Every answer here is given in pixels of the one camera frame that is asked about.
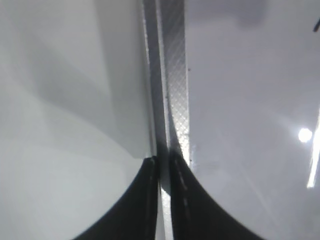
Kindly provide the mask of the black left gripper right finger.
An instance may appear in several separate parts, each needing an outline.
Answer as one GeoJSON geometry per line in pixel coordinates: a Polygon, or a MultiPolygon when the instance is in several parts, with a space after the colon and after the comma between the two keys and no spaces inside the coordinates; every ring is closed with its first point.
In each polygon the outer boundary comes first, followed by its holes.
{"type": "Polygon", "coordinates": [[[169,153],[170,207],[175,240],[260,240],[204,190],[186,161],[169,153]]]}

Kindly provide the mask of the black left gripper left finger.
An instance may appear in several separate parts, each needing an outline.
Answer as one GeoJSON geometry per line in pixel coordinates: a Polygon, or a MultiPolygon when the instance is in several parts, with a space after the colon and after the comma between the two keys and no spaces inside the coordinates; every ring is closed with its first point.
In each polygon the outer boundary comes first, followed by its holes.
{"type": "Polygon", "coordinates": [[[154,240],[158,214],[159,161],[147,157],[121,198],[76,240],[154,240]]]}

